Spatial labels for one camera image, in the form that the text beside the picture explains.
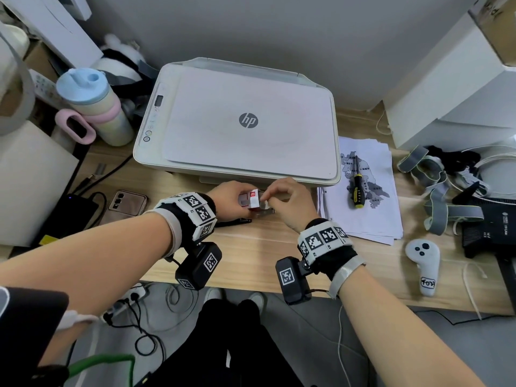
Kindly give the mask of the rose gold smartphone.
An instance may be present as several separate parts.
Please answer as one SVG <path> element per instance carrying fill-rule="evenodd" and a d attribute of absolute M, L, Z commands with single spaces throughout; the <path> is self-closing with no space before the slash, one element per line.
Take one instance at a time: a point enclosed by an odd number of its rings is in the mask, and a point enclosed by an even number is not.
<path fill-rule="evenodd" d="M 102 215 L 99 226 L 137 217 L 145 211 L 147 202 L 146 195 L 119 189 Z"/>

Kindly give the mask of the person's right forearm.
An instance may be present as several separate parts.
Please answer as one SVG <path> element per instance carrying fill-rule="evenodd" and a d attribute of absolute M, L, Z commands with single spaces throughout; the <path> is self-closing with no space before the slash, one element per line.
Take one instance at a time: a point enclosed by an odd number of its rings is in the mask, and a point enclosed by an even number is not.
<path fill-rule="evenodd" d="M 386 387 L 486 387 L 365 266 L 359 266 L 345 280 L 339 298 Z"/>

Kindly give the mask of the person's left hand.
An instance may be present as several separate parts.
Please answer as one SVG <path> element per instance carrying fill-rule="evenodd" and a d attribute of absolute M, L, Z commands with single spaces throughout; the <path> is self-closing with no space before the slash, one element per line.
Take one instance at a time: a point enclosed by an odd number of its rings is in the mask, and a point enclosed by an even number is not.
<path fill-rule="evenodd" d="M 215 203 L 216 217 L 219 221 L 231 221 L 239 218 L 255 219 L 256 212 L 243 208 L 238 203 L 238 196 L 232 194 L 232 182 L 223 182 L 206 193 Z"/>

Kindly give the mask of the black white plush toy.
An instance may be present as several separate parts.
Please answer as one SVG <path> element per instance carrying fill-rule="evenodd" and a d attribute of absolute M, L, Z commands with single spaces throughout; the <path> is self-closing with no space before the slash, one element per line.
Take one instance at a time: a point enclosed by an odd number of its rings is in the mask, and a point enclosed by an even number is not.
<path fill-rule="evenodd" d="M 123 43 L 113 33 L 104 36 L 100 50 L 103 55 L 91 68 L 105 75 L 120 99 L 151 95 L 159 71 L 147 64 L 139 50 Z"/>

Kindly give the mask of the wrist marker band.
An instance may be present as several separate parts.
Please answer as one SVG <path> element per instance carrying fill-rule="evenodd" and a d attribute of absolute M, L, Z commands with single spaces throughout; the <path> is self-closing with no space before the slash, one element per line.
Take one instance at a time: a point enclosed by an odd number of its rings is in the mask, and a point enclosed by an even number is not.
<path fill-rule="evenodd" d="M 199 244 L 213 233 L 217 223 L 212 200 L 195 192 L 179 193 L 162 199 L 146 212 L 157 213 L 167 222 L 172 234 L 171 244 L 163 255 L 170 260 L 180 248 Z"/>
<path fill-rule="evenodd" d="M 328 295 L 332 299 L 339 297 L 345 280 L 366 265 L 340 225 L 326 219 L 310 222 L 299 234 L 297 248 L 310 273 L 323 273 L 331 280 Z"/>

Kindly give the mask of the person's black trousers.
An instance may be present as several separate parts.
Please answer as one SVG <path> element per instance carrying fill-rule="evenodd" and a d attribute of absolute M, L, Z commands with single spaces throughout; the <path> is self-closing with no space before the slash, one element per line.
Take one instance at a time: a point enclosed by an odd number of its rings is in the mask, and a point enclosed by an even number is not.
<path fill-rule="evenodd" d="M 189 337 L 147 387 L 303 387 L 250 299 L 203 304 Z"/>

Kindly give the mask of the white power strip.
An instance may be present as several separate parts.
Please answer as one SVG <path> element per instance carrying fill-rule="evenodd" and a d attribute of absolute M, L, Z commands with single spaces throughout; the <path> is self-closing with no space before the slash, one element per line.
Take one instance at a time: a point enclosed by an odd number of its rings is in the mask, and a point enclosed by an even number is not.
<path fill-rule="evenodd" d="M 118 299 L 107 311 L 105 311 L 100 320 L 104 323 L 113 321 L 113 318 L 120 313 L 127 311 L 130 307 L 138 307 L 137 303 L 145 299 L 148 291 L 142 283 L 134 285 L 129 289 L 122 298 Z"/>

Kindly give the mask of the person's right hand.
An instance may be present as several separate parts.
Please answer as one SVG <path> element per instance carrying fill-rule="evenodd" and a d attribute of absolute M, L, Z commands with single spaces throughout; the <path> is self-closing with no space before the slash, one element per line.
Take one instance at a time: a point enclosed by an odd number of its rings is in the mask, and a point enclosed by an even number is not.
<path fill-rule="evenodd" d="M 298 234 L 303 232 L 310 222 L 320 218 L 310 190 L 291 177 L 274 181 L 262 195 L 276 196 L 282 200 L 281 206 L 274 210 L 281 220 Z"/>

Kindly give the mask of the small brown cardboard box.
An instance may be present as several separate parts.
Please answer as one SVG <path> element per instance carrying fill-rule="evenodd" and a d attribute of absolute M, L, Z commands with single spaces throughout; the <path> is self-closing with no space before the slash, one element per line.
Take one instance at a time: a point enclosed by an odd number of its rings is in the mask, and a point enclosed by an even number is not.
<path fill-rule="evenodd" d="M 35 70 L 56 83 L 58 74 L 50 63 L 50 56 L 52 55 L 54 55 L 53 52 L 42 41 L 30 39 L 29 47 L 23 60 L 28 69 Z"/>

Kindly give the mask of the white carton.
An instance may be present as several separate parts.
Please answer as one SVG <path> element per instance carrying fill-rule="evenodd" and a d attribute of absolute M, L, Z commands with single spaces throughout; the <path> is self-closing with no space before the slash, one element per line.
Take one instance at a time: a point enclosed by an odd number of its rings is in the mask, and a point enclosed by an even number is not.
<path fill-rule="evenodd" d="M 58 0 L 0 0 L 72 68 L 89 68 L 103 52 Z"/>

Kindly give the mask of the white handheld controller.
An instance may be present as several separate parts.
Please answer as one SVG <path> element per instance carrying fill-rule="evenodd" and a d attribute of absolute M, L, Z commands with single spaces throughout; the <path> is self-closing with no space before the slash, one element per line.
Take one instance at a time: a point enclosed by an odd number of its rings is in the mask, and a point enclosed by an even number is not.
<path fill-rule="evenodd" d="M 430 240 L 414 239 L 407 243 L 405 253 L 418 266 L 421 294 L 425 297 L 433 297 L 439 278 L 441 261 L 439 247 Z"/>

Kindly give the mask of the stack of printed papers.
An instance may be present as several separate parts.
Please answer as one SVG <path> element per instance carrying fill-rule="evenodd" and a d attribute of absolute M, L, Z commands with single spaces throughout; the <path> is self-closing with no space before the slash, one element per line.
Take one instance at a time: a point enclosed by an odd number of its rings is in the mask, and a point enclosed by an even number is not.
<path fill-rule="evenodd" d="M 386 245 L 403 238 L 392 154 L 387 144 L 374 139 L 339 137 L 341 180 L 317 189 L 319 214 L 337 222 L 347 235 Z M 352 201 L 352 156 L 359 159 L 365 193 L 364 208 Z"/>

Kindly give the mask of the right wrist marker band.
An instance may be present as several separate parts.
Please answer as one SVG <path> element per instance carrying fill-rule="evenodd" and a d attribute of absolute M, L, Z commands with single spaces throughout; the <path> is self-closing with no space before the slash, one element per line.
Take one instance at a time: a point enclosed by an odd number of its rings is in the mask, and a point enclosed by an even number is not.
<path fill-rule="evenodd" d="M 299 234 L 297 248 L 310 273 L 323 273 L 331 280 L 328 295 L 332 299 L 339 297 L 345 280 L 366 265 L 340 225 L 326 219 L 310 222 Z"/>

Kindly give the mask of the pastel water bottle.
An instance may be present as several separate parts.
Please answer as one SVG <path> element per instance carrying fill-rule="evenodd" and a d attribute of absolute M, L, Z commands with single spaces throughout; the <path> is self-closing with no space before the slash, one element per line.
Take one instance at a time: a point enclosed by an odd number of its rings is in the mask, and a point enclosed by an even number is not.
<path fill-rule="evenodd" d="M 56 113 L 55 123 L 75 142 L 89 145 L 100 137 L 119 147 L 132 141 L 132 126 L 102 71 L 69 69 L 57 79 L 56 91 L 68 108 Z"/>

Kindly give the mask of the white flat box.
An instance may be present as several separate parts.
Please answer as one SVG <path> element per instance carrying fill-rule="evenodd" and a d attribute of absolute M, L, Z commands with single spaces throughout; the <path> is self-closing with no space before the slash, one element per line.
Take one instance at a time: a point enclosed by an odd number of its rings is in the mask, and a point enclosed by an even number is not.
<path fill-rule="evenodd" d="M 0 245 L 31 245 L 78 162 L 30 121 L 0 136 Z"/>

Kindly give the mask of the black flat device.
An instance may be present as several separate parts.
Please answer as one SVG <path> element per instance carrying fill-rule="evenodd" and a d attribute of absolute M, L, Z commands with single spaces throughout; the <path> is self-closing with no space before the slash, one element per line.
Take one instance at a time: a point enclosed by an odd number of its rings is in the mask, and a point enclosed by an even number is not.
<path fill-rule="evenodd" d="M 98 208 L 99 205 L 92 199 L 78 195 L 64 196 L 43 223 L 31 246 L 44 246 L 83 231 Z"/>

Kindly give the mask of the small white red box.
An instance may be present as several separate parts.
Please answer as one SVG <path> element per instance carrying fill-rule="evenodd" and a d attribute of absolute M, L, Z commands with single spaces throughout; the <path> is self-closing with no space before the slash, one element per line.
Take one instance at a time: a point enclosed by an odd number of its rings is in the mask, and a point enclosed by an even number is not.
<path fill-rule="evenodd" d="M 253 189 L 238 196 L 238 203 L 246 209 L 260 209 L 260 191 Z"/>

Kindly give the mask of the large white box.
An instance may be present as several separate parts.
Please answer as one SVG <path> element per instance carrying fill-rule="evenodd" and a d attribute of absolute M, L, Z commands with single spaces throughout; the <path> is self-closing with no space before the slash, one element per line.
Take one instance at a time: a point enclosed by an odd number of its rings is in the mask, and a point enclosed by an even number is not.
<path fill-rule="evenodd" d="M 516 66 L 466 13 L 383 103 L 397 149 L 497 143 L 516 135 Z"/>

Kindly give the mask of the person's left forearm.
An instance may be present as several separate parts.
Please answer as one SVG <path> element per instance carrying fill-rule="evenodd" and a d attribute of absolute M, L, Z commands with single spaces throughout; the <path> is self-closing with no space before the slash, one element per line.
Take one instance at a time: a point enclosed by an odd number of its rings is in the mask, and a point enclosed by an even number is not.
<path fill-rule="evenodd" d="M 170 249 L 157 213 L 112 222 L 0 263 L 0 286 L 65 292 L 69 310 L 101 316 Z"/>

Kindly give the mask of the left wrist marker band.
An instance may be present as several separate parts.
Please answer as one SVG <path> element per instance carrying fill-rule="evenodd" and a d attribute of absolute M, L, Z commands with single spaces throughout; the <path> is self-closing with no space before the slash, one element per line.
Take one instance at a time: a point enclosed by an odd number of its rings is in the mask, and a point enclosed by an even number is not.
<path fill-rule="evenodd" d="M 195 192 L 179 193 L 162 199 L 146 212 L 157 213 L 167 222 L 172 234 L 171 244 L 163 255 L 170 260 L 180 248 L 199 244 L 213 233 L 217 223 L 212 200 Z"/>

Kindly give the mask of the white printer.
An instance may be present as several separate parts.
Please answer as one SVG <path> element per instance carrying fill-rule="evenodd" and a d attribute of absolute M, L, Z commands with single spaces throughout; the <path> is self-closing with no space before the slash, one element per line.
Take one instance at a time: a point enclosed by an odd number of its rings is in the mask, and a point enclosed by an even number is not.
<path fill-rule="evenodd" d="M 332 92 L 306 76 L 211 58 L 165 64 L 135 139 L 157 170 L 254 184 L 341 180 Z"/>

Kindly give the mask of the black yellow screwdriver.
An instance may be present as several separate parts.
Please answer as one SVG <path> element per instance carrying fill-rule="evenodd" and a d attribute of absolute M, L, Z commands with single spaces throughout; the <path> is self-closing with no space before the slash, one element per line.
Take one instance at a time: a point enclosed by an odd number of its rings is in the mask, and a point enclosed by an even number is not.
<path fill-rule="evenodd" d="M 365 193 L 363 189 L 363 177 L 360 173 L 359 159 L 357 155 L 352 156 L 352 164 L 350 166 L 350 175 L 353 178 L 352 201 L 355 208 L 364 208 Z"/>

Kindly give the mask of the black router box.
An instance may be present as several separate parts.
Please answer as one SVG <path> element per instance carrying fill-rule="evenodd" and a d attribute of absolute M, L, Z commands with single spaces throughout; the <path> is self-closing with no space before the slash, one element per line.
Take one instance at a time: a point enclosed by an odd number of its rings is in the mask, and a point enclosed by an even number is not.
<path fill-rule="evenodd" d="M 462 192 L 452 199 L 459 205 L 480 207 L 483 220 L 462 224 L 465 257 L 491 252 L 505 260 L 516 258 L 516 199 L 481 199 Z"/>

